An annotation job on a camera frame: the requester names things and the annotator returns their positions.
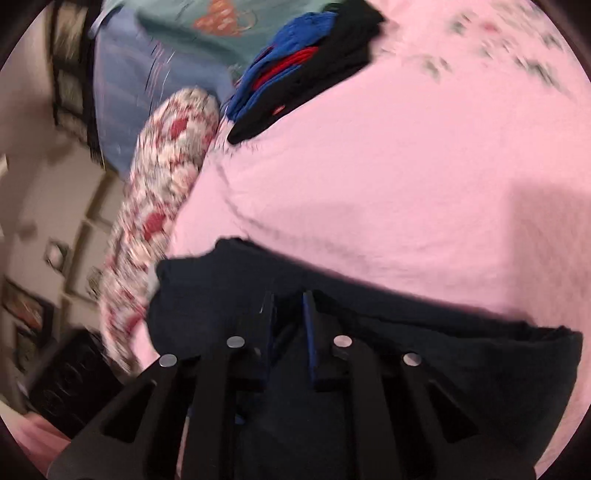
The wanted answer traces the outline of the dark navy pants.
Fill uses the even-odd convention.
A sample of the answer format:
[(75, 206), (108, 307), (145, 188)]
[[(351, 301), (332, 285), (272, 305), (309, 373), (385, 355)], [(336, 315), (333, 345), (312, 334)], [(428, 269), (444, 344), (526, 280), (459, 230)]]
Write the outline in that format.
[(320, 377), (337, 336), (379, 359), (386, 397), (402, 406), (404, 370), (427, 374), (427, 397), (448, 440), (481, 428), (527, 463), (537, 462), (574, 389), (583, 337), (423, 302), (331, 276), (238, 239), (198, 258), (161, 261), (146, 323), (161, 353), (193, 357), (245, 322), (265, 330), (266, 352), (304, 322), (311, 374)]

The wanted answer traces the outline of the pink floral bed sheet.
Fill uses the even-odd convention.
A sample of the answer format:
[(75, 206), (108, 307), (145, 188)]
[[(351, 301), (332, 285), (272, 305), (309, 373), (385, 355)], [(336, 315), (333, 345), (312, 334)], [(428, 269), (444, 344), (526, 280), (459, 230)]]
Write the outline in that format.
[(216, 142), (173, 260), (237, 237), (423, 300), (590, 330), (590, 82), (546, 1), (390, 1), (377, 60)]

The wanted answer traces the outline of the red floral pillow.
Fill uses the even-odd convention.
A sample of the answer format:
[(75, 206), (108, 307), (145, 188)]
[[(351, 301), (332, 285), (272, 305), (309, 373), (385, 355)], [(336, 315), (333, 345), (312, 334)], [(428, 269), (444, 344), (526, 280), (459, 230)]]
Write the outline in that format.
[(148, 307), (148, 274), (164, 258), (176, 217), (219, 123), (213, 95), (197, 87), (168, 97), (137, 136), (100, 283), (100, 332), (108, 358), (133, 374), (132, 351)]

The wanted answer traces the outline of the blue striped cloth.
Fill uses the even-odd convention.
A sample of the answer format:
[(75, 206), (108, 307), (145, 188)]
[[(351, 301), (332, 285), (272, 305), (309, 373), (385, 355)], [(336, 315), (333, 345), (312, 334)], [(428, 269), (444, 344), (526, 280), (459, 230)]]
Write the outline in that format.
[(127, 179), (136, 139), (151, 113), (185, 87), (198, 87), (218, 103), (233, 82), (221, 63), (185, 53), (149, 35), (135, 13), (117, 7), (93, 25), (93, 97), (99, 146), (119, 177)]

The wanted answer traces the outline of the red folded garment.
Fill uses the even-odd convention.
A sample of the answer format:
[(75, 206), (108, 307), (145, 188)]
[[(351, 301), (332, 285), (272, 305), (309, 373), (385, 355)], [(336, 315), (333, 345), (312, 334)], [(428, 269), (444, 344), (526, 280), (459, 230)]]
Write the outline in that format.
[(309, 59), (318, 53), (319, 49), (318, 46), (310, 46), (301, 49), (300, 51), (294, 52), (266, 67), (266, 69), (264, 69), (262, 73), (259, 73), (259, 75), (256, 76), (256, 79), (253, 80), (252, 91), (259, 90), (259, 88), (262, 88), (264, 84), (270, 82), (270, 80), (277, 75), (283, 74), (284, 72), (287, 72), (287, 70), (300, 67), (304, 63), (307, 63)]

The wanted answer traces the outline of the blue folded garment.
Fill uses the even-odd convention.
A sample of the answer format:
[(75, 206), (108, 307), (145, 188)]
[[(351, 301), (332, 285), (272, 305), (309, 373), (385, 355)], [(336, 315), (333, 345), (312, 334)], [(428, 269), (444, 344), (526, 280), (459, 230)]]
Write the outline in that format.
[(305, 13), (284, 25), (243, 73), (238, 89), (229, 101), (226, 117), (233, 122), (238, 121), (246, 106), (252, 103), (250, 97), (256, 91), (256, 86), (263, 84), (260, 78), (270, 78), (267, 71), (273, 70), (274, 66), (296, 55), (298, 51), (315, 49), (315, 43), (331, 33), (336, 18), (337, 13), (330, 11)]

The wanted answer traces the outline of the black folded garment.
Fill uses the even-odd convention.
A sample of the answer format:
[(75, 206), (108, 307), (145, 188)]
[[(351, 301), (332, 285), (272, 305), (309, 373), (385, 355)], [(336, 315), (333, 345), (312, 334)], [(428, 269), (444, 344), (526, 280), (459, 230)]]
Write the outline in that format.
[(254, 91), (242, 117), (236, 122), (230, 120), (229, 144), (256, 137), (281, 117), (370, 64), (370, 43), (381, 34), (384, 16), (366, 1), (343, 1), (322, 10), (328, 11), (337, 13), (337, 18), (331, 33), (315, 43), (320, 48), (318, 53)]

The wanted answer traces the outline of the teal patterned blanket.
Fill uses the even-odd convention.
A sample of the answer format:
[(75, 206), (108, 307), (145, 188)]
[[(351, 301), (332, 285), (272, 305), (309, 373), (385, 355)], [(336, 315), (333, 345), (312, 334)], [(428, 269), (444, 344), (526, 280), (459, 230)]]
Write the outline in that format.
[(148, 36), (186, 52), (245, 69), (274, 35), (325, 1), (105, 1), (102, 13), (131, 12)]

